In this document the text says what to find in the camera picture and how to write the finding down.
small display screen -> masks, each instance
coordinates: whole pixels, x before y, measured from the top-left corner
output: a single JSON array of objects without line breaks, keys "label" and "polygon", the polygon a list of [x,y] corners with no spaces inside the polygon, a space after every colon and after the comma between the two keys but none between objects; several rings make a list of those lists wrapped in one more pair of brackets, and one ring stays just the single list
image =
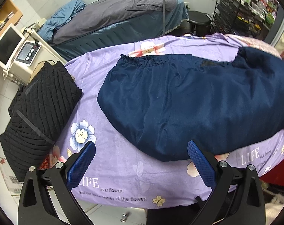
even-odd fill
[{"label": "small display screen", "polygon": [[0,61],[6,65],[15,48],[21,41],[21,37],[14,29],[9,28],[0,41]]},{"label": "small display screen", "polygon": [[26,43],[25,46],[21,49],[21,52],[18,55],[18,59],[24,61],[31,51],[32,47],[33,46],[31,44]]}]

navy blue skirt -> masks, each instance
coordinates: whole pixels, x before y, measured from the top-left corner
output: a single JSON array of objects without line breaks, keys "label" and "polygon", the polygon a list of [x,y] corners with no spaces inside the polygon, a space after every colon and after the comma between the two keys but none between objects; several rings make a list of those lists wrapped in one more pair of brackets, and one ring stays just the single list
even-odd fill
[{"label": "navy blue skirt", "polygon": [[97,101],[117,131],[160,161],[189,159],[192,139],[224,154],[284,128],[284,61],[254,48],[233,62],[121,55]]}]

black quilted jacket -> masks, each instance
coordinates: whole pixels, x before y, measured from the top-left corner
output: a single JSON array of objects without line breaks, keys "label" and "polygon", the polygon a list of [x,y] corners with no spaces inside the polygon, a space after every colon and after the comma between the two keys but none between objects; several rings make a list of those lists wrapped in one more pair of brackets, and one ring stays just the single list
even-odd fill
[{"label": "black quilted jacket", "polygon": [[43,68],[26,87],[20,87],[0,142],[18,181],[28,168],[39,166],[58,139],[82,95],[61,62]]}]

grey stripe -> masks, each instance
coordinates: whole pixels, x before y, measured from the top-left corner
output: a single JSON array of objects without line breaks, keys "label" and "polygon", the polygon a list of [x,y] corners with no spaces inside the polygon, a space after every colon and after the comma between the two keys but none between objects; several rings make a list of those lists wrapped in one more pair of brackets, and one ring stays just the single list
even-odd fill
[{"label": "grey stripe", "polygon": [[37,83],[37,81],[38,81],[38,80],[36,80],[34,83],[32,83],[32,84],[27,88],[27,90],[25,91],[25,95],[26,95],[26,96],[28,95],[28,93],[30,92],[30,90],[31,90],[31,88],[34,86],[34,84]]},{"label": "grey stripe", "polygon": [[25,121],[40,137],[45,139],[48,143],[54,144],[55,142],[48,138],[45,134],[43,134],[35,125],[33,125],[18,109],[16,113]]}]

qr code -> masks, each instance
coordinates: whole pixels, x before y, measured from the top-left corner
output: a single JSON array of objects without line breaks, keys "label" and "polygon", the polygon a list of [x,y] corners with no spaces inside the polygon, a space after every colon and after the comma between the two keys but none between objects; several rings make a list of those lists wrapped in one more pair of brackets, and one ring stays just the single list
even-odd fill
[{"label": "qr code", "polygon": [[9,176],[9,178],[13,184],[22,184],[22,182],[19,182],[14,176]]}]

